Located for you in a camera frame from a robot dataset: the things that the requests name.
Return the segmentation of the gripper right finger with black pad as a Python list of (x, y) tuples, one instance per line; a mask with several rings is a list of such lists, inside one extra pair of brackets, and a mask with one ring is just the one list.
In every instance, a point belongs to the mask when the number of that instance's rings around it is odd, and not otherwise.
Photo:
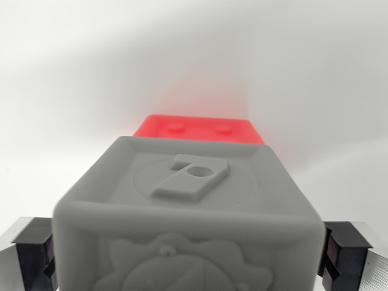
[(325, 290), (387, 290), (387, 243), (364, 222), (326, 221), (318, 276)]

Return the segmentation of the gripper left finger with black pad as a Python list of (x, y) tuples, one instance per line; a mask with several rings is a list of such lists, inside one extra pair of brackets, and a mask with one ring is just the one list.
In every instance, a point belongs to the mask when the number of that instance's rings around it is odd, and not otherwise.
[(56, 290), (52, 219), (20, 217), (1, 235), (1, 290)]

